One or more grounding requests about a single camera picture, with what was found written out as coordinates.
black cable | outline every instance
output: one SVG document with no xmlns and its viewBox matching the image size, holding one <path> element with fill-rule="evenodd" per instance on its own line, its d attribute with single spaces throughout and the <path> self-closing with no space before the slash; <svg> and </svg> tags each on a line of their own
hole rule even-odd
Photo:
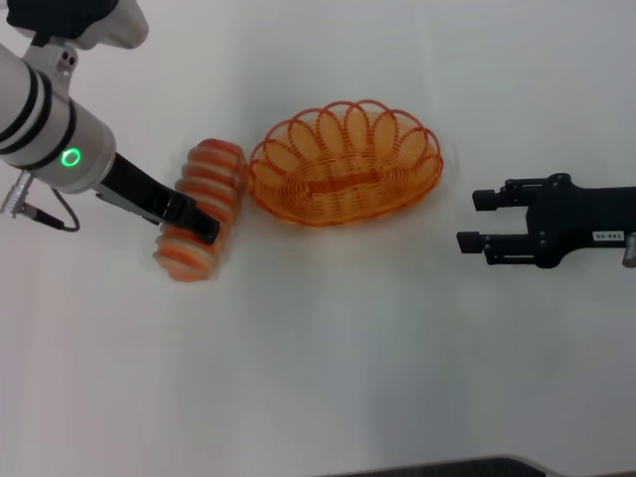
<svg viewBox="0 0 636 477">
<path fill-rule="evenodd" d="M 71 209 L 71 206 L 69 205 L 69 203 L 64 199 L 64 197 L 62 197 L 62 194 L 60 194 L 60 192 L 57 189 L 54 189 L 53 187 L 51 188 L 51 190 L 53 191 L 53 194 L 58 198 L 58 200 L 62 203 L 64 208 L 67 210 L 67 212 L 71 216 L 71 219 L 73 219 L 74 225 L 72 227 L 64 226 L 62 227 L 62 230 L 64 232 L 77 232 L 80 229 L 80 219 L 78 219 L 78 216 L 76 215 L 76 213 L 73 211 L 73 209 Z"/>
</svg>

label sticker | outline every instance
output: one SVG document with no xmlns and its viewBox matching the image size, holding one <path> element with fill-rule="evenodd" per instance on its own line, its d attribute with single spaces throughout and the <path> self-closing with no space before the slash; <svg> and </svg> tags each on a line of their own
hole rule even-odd
<svg viewBox="0 0 636 477">
<path fill-rule="evenodd" d="M 592 232 L 594 241 L 625 241 L 625 233 L 619 231 Z"/>
</svg>

metal screw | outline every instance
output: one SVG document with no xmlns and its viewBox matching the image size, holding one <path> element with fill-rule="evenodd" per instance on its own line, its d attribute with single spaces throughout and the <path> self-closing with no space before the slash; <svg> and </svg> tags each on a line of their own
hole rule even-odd
<svg viewBox="0 0 636 477">
<path fill-rule="evenodd" d="M 636 234 L 627 236 L 625 254 L 623 255 L 623 266 L 627 268 L 636 267 Z"/>
</svg>

orange and white striped object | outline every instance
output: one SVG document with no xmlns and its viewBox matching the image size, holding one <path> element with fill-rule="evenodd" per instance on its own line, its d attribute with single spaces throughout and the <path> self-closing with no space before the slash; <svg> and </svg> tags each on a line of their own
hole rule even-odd
<svg viewBox="0 0 636 477">
<path fill-rule="evenodd" d="M 196 200 L 197 207 L 221 223 L 221 231 L 208 245 L 188 231 L 162 226 L 153 256 L 173 280 L 207 280 L 219 266 L 240 212 L 246 170 L 242 149 L 229 142 L 206 139 L 188 154 L 175 189 Z"/>
</svg>

green indicator light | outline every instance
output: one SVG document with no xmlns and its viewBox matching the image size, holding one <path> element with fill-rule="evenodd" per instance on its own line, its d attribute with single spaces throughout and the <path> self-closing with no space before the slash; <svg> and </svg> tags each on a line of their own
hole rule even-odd
<svg viewBox="0 0 636 477">
<path fill-rule="evenodd" d="M 81 151 L 76 147 L 67 149 L 62 153 L 62 165 L 64 167 L 74 167 L 81 161 Z"/>
</svg>

